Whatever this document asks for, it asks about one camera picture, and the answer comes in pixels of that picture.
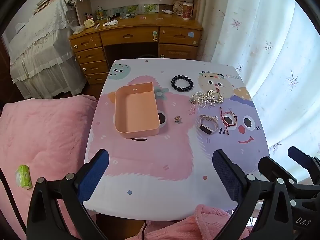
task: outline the black bead bracelet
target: black bead bracelet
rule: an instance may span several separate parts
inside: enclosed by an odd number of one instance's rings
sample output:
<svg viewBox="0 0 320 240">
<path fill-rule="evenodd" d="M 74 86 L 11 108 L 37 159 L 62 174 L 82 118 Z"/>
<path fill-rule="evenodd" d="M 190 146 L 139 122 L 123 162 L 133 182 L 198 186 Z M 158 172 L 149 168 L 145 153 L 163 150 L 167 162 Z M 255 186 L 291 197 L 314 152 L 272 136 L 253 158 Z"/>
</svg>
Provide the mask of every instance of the black bead bracelet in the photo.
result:
<svg viewBox="0 0 320 240">
<path fill-rule="evenodd" d="M 188 87 L 185 87 L 185 88 L 178 88 L 177 86 L 176 86 L 176 80 L 178 80 L 178 79 L 184 79 L 185 81 L 188 81 L 189 82 L 189 86 Z M 187 92 L 187 91 L 189 91 L 189 90 L 191 90 L 192 88 L 193 88 L 193 82 L 191 81 L 191 79 L 190 78 L 188 78 L 188 77 L 185 77 L 185 76 L 175 76 L 174 78 L 172 78 L 172 80 L 171 80 L 171 86 L 175 89 L 175 90 L 177 90 L 177 91 L 179 91 L 179 92 Z"/>
</svg>

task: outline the pink bed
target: pink bed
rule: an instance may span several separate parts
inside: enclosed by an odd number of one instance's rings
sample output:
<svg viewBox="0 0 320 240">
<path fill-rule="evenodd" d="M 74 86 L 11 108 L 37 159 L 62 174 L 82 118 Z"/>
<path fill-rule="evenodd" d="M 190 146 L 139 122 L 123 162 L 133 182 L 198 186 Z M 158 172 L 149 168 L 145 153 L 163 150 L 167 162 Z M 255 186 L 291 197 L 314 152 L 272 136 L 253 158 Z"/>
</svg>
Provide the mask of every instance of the pink bed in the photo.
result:
<svg viewBox="0 0 320 240">
<path fill-rule="evenodd" d="M 0 167 L 25 224 L 33 189 L 17 187 L 16 169 L 21 164 L 28 165 L 33 186 L 39 177 L 57 180 L 68 172 L 77 172 L 84 163 L 96 106 L 97 100 L 86 95 L 29 99 L 5 105 L 0 117 Z M 2 183 L 0 196 L 2 213 L 25 240 Z M 64 204 L 59 204 L 70 232 L 76 235 Z"/>
</svg>

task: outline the cartoon smile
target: cartoon smile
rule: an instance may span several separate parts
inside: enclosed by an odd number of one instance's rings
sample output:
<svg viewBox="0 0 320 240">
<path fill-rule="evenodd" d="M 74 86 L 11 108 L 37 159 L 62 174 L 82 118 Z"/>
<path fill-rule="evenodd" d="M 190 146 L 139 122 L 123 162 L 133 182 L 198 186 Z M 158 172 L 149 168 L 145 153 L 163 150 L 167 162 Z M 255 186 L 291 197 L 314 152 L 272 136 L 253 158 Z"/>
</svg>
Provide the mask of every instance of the cartoon smile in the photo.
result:
<svg viewBox="0 0 320 240">
<path fill-rule="evenodd" d="M 247 141 L 244 141 L 244 142 L 242 142 L 242 141 L 238 141 L 238 143 L 248 143 L 248 142 L 250 142 L 250 141 L 254 141 L 254 139 L 250 136 L 250 139 L 249 140 L 247 140 Z"/>
<path fill-rule="evenodd" d="M 142 141 L 146 141 L 147 139 L 136 139 L 136 138 L 131 138 L 130 140 L 134 140 L 134 141 L 140 141 L 140 142 L 142 142 Z"/>
</svg>

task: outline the red cartoon nose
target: red cartoon nose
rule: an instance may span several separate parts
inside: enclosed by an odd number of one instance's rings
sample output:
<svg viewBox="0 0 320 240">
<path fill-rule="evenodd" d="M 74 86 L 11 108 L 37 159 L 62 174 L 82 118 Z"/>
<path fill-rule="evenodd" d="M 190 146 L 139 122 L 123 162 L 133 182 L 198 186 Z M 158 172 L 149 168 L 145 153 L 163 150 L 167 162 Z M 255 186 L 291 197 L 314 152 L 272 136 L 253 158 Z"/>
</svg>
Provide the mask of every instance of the red cartoon nose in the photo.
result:
<svg viewBox="0 0 320 240">
<path fill-rule="evenodd" d="M 245 133 L 245 128 L 242 125 L 240 125 L 238 129 L 240 133 Z"/>
</svg>

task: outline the blue gripper pad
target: blue gripper pad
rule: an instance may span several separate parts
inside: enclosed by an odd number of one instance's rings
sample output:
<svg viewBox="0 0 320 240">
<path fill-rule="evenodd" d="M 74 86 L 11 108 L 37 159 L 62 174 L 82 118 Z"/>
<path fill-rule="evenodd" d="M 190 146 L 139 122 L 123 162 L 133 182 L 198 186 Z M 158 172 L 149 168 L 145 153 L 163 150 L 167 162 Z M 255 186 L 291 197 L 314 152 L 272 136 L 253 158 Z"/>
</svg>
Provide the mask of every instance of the blue gripper pad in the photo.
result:
<svg viewBox="0 0 320 240">
<path fill-rule="evenodd" d="M 222 158 L 218 151 L 215 151 L 212 156 L 212 164 L 218 173 L 226 191 L 230 198 L 237 203 L 242 202 L 242 186 L 237 176 L 233 173 L 230 166 Z"/>
<path fill-rule="evenodd" d="M 90 199 L 103 173 L 109 165 L 109 153 L 103 150 L 99 158 L 95 160 L 91 169 L 84 176 L 78 186 L 78 200 L 80 203 Z"/>
<path fill-rule="evenodd" d="M 294 146 L 289 148 L 288 156 L 305 169 L 309 169 L 311 167 L 311 158 Z"/>
</svg>

